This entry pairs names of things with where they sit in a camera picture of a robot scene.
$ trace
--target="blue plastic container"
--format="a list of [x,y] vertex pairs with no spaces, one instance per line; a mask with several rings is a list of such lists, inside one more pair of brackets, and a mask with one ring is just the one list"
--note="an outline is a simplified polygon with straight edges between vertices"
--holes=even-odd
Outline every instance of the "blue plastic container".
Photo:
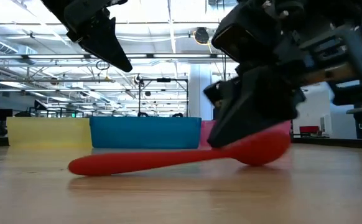
[[90,118],[95,148],[196,149],[201,125],[201,118]]

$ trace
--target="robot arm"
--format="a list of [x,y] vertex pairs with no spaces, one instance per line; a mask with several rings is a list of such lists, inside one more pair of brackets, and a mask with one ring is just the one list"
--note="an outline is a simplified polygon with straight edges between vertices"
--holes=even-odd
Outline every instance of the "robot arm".
[[[129,72],[108,6],[127,0],[42,0],[91,54]],[[300,87],[327,82],[336,105],[362,101],[362,0],[238,0],[212,45],[239,63],[238,77],[208,86],[221,102],[208,142],[222,147],[298,116]],[[339,83],[359,80],[358,86]]]

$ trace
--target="red spoon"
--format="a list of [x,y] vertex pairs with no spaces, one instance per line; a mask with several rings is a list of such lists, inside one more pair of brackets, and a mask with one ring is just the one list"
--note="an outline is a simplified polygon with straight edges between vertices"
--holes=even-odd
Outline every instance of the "red spoon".
[[288,134],[279,130],[268,130],[241,139],[221,150],[97,154],[71,161],[68,169],[78,175],[102,176],[223,158],[261,166],[280,158],[289,146]]

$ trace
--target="wooden surface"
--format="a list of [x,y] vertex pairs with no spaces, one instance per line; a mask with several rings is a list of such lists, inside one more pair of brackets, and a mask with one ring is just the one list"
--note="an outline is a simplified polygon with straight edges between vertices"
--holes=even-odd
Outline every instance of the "wooden surface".
[[0,148],[0,223],[362,223],[362,149],[294,145],[291,161],[201,162],[77,177],[89,149]]

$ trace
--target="yellow bin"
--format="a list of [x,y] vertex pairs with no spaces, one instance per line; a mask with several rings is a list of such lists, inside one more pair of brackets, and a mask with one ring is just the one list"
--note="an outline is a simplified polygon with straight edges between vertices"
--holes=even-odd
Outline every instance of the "yellow bin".
[[7,118],[9,145],[92,148],[88,118]]

